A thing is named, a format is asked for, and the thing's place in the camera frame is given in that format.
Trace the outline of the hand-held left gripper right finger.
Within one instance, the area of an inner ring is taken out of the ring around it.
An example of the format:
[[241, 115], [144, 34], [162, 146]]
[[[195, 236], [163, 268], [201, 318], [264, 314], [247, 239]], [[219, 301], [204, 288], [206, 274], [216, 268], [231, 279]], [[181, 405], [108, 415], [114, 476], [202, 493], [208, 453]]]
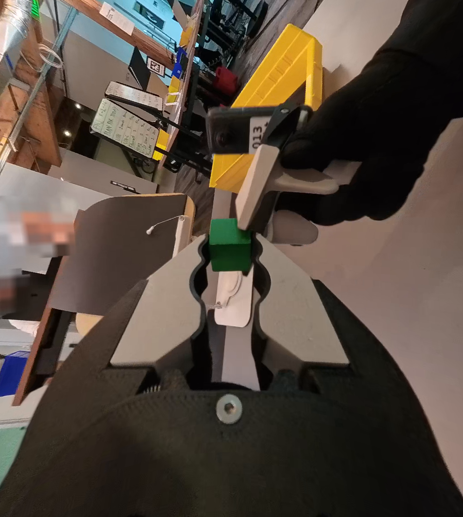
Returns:
[[256, 306], [260, 362], [268, 369], [346, 367], [349, 359], [312, 278], [260, 234], [257, 265], [267, 288]]

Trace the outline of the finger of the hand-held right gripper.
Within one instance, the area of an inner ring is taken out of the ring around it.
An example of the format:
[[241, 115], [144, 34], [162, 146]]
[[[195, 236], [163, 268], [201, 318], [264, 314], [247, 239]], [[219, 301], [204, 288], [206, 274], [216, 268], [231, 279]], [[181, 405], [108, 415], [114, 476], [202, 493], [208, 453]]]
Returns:
[[260, 145], [235, 199], [237, 228], [248, 230], [259, 202], [276, 164], [280, 150], [275, 146]]

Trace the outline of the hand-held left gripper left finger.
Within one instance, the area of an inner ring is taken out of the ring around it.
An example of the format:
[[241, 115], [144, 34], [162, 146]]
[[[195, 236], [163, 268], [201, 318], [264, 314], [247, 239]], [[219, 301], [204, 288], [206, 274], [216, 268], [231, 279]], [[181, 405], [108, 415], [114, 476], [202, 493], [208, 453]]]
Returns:
[[203, 330], [206, 310], [196, 274], [206, 273], [199, 236], [153, 273], [110, 360], [114, 367], [192, 368], [192, 345]]

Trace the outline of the green wooden block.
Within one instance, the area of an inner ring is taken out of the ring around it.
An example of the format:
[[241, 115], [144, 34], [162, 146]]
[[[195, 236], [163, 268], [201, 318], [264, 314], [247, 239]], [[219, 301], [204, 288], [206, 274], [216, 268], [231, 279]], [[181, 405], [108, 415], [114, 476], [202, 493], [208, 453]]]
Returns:
[[252, 232], [239, 229], [235, 218], [212, 219], [209, 254], [214, 272], [247, 274], [252, 266]]

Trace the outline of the yellow plastic bin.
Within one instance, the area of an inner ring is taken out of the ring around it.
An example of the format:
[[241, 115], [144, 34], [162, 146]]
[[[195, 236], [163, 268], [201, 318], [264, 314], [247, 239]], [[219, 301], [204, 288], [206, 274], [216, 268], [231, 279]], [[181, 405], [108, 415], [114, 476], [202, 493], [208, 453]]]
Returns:
[[[287, 101], [302, 85], [304, 104], [316, 110], [323, 100], [323, 46], [312, 35], [288, 24], [231, 107], [269, 107]], [[217, 155], [209, 186], [238, 193], [252, 154]]]

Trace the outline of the person's right hand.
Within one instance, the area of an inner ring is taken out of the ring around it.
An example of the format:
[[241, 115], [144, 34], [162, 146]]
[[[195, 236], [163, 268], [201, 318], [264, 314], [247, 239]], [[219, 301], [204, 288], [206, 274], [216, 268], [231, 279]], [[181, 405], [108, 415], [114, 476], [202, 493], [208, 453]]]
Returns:
[[275, 209], [290, 210], [325, 226], [368, 217], [388, 219], [400, 210], [423, 172], [428, 151], [409, 143], [423, 96], [415, 86], [427, 69], [402, 53], [375, 57], [328, 97], [280, 154], [286, 169], [324, 172], [335, 160], [358, 162], [348, 184], [329, 195], [280, 194]]

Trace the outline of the red plastic canister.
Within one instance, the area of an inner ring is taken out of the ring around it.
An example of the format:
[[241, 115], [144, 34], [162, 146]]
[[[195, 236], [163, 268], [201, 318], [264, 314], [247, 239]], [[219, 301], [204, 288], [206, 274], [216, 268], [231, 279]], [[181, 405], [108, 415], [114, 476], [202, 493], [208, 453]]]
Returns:
[[215, 77], [212, 86], [220, 93], [229, 97], [234, 97], [240, 89], [240, 81], [237, 75], [224, 66], [215, 70]]

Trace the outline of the small blue bin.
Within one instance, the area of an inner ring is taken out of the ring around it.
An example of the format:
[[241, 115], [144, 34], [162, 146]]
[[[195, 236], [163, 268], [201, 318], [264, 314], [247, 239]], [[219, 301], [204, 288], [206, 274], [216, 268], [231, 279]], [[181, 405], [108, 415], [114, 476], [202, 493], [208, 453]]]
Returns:
[[16, 351], [5, 356], [0, 369], [0, 397], [16, 393], [29, 355], [29, 351]]
[[180, 80], [185, 74], [186, 68], [188, 66], [188, 54], [186, 49], [183, 47], [178, 47], [176, 51], [176, 60], [172, 69], [172, 77]]

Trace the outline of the blank whiteboard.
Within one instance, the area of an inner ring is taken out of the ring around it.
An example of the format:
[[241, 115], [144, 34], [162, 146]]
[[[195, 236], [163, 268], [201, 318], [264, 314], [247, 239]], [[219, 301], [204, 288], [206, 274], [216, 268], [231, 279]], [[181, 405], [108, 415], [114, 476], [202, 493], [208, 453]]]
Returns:
[[164, 110], [164, 101], [161, 96], [124, 83], [111, 81], [106, 87], [104, 95], [110, 100], [120, 101], [141, 109], [150, 109], [157, 112], [163, 112]]

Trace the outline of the whiteboard with green writing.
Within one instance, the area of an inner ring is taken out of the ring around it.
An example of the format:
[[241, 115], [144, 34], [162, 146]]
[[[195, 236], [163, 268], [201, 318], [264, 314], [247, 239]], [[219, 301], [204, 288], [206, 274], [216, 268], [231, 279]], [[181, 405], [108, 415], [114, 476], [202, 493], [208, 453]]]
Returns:
[[106, 98], [100, 101], [89, 131], [95, 136], [133, 152], [142, 158], [153, 158], [159, 129]]

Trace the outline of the black angled panel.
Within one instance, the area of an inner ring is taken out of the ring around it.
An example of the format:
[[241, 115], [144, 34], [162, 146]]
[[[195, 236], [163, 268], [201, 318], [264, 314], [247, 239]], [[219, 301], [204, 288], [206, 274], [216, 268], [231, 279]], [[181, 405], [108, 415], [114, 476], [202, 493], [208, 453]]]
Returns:
[[146, 91], [149, 85], [151, 71], [142, 57], [138, 47], [133, 48], [133, 53], [128, 65], [128, 70], [131, 72], [133, 78], [138, 83], [141, 90]]

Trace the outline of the wooden edge desk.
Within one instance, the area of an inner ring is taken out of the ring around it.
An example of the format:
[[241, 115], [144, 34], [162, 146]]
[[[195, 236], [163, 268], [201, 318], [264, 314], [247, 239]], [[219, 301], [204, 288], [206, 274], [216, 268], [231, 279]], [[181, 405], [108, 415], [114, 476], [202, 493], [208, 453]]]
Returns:
[[21, 406], [31, 392], [50, 383], [60, 367], [61, 350], [74, 314], [55, 308], [53, 297], [68, 259], [68, 256], [53, 259], [57, 265], [56, 275], [11, 403], [13, 407]]

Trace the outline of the black box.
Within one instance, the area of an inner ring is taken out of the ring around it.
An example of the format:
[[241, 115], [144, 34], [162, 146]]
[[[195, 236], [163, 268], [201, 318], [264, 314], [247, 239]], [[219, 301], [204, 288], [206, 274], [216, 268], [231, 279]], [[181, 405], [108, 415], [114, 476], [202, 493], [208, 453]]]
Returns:
[[44, 274], [23, 270], [17, 277], [13, 310], [1, 316], [3, 320], [41, 320], [57, 275], [61, 257], [50, 260]]

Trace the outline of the white paper sign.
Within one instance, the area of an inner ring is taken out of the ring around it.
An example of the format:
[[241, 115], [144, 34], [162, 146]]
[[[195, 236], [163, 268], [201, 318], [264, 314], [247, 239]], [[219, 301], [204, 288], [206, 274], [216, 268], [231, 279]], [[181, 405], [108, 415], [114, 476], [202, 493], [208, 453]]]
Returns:
[[131, 20], [121, 14], [114, 6], [104, 2], [99, 14], [115, 25], [118, 29], [131, 36], [135, 28]]

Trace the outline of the white panel bracket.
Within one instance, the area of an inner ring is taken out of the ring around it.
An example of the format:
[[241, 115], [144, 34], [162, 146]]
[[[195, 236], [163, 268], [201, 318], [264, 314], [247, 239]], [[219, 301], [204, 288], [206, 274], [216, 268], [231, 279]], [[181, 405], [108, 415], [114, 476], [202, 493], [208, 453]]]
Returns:
[[172, 258], [176, 257], [191, 242], [192, 219], [189, 216], [179, 216], [176, 223], [175, 244]]

